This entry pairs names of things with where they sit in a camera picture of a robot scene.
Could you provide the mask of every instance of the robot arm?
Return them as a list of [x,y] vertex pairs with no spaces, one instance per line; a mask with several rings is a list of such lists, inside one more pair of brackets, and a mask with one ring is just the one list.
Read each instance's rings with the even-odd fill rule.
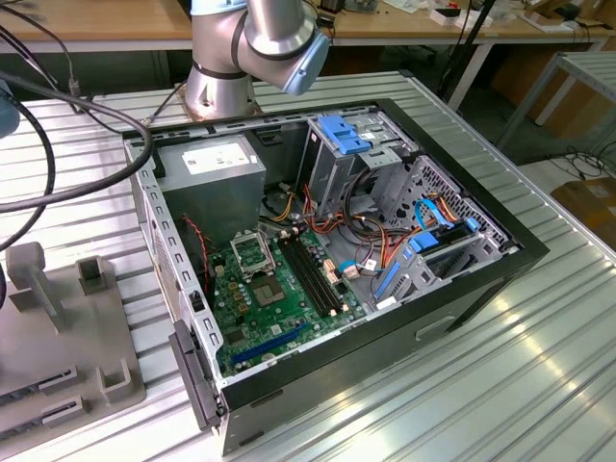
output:
[[193,0],[191,15],[186,102],[197,117],[252,114],[250,75],[303,94],[327,57],[329,39],[302,0]]

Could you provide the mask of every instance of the ram slot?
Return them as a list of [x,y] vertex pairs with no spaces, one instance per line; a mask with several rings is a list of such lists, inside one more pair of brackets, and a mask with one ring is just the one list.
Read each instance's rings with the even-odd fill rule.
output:
[[313,262],[306,247],[300,241],[294,239],[279,241],[278,246],[319,316],[326,318],[331,310],[338,311],[342,303],[334,295],[329,283]]

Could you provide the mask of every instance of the sticker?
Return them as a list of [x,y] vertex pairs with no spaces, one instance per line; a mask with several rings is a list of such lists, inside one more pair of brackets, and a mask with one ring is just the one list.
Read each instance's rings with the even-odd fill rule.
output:
[[242,147],[236,142],[186,151],[182,159],[191,175],[250,163]]
[[601,185],[587,185],[586,188],[588,188],[588,191],[590,191],[595,197],[609,197],[609,191]]
[[364,268],[368,271],[374,271],[376,270],[376,260],[366,260],[366,264],[364,265]]

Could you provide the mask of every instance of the motherboard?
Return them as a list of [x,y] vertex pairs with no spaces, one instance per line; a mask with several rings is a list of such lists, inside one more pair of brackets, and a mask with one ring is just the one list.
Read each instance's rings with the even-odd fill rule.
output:
[[[241,236],[241,245],[237,240],[210,255],[216,273],[212,308],[225,338],[218,351],[224,376],[366,316],[312,231],[249,244]],[[255,265],[262,270],[254,272]]]

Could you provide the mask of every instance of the ribbed metal table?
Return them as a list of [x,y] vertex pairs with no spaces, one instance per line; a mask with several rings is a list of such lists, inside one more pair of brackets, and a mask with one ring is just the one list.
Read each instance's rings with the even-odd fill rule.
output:
[[[513,113],[509,122],[505,126],[497,147],[502,149],[506,143],[511,139],[520,123],[524,120],[530,108],[535,104],[535,101],[546,87],[546,85],[552,79],[554,73],[558,69],[563,69],[569,73],[568,82],[569,88],[575,81],[580,81],[586,84],[588,87],[603,95],[609,99],[612,103],[616,103],[616,51],[601,51],[597,53],[556,53],[546,68],[543,70],[539,78],[532,85],[528,94],[518,106],[518,109]],[[550,104],[557,106],[562,100],[562,97],[555,95]],[[592,150],[597,149],[604,143],[604,141],[614,131],[614,121],[616,118],[612,118],[610,123],[606,124],[605,130],[597,138]]]
[[[465,327],[225,460],[613,460],[614,252],[414,79],[394,72],[330,77],[299,98],[267,85],[256,91],[267,112],[393,98],[552,252]],[[166,94],[100,101],[142,118]],[[59,102],[29,107],[55,144],[59,188],[123,165],[118,136]],[[176,101],[159,123],[186,120]],[[0,164],[3,200],[42,190],[43,152],[26,123],[0,141]],[[3,237],[23,217],[2,217]],[[167,343],[171,322],[128,182],[50,207],[26,240],[43,244],[48,268],[96,253],[114,262],[147,399],[14,460],[218,460],[217,439],[198,431]]]

